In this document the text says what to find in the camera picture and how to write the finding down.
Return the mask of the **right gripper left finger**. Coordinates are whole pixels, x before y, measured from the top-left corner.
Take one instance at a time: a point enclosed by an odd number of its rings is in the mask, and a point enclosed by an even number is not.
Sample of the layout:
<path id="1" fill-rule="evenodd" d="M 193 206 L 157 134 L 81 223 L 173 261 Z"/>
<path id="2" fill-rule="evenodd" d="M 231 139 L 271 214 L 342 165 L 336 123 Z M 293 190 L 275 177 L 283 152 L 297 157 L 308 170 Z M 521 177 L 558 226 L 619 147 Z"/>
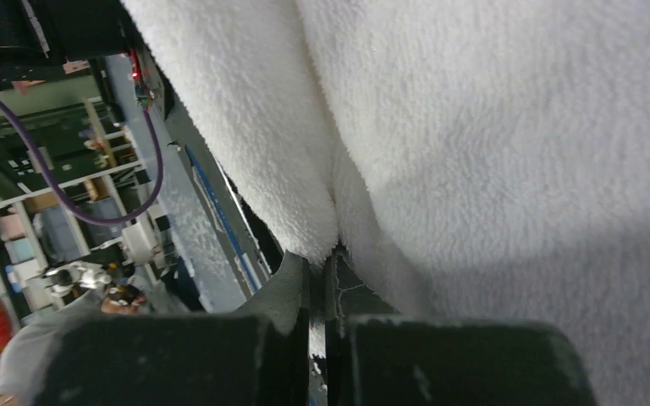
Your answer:
<path id="1" fill-rule="evenodd" d="M 305 405 L 310 267 L 288 253 L 225 314 L 92 315 L 58 329 L 34 405 Z"/>

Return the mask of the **white towel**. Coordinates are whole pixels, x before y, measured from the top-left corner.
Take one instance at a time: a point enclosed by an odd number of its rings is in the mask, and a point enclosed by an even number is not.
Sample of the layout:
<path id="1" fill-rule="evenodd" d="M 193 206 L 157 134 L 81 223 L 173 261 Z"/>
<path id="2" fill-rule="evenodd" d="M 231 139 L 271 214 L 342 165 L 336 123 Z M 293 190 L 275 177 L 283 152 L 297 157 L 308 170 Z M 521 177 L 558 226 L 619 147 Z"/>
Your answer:
<path id="1" fill-rule="evenodd" d="M 284 250 L 398 310 L 545 321 L 650 405 L 650 1 L 127 1 Z"/>

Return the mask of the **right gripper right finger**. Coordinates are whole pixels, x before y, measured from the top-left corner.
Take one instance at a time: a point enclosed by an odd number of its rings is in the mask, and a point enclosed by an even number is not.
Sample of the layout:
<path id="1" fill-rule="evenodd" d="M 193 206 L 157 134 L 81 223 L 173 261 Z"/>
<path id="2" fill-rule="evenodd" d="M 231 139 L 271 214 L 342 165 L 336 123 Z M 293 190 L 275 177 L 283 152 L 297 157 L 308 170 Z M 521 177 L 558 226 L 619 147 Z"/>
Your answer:
<path id="1" fill-rule="evenodd" d="M 409 317 L 335 250 L 324 268 L 331 405 L 594 405 L 570 340 L 530 321 Z"/>

